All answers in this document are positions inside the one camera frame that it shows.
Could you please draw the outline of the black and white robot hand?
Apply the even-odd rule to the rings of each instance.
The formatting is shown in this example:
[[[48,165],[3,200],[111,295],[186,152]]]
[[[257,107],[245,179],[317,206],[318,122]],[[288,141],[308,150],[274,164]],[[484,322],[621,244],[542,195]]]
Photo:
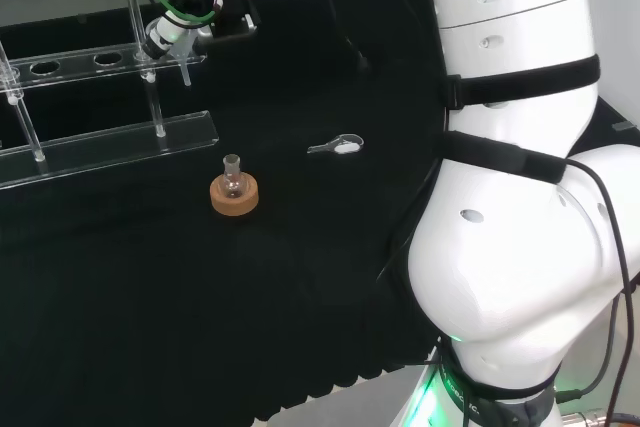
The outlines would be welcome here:
[[[211,12],[205,0],[167,0],[184,16],[204,17]],[[152,59],[164,57],[190,30],[195,30],[202,21],[185,20],[171,10],[167,10],[146,36],[143,50]]]

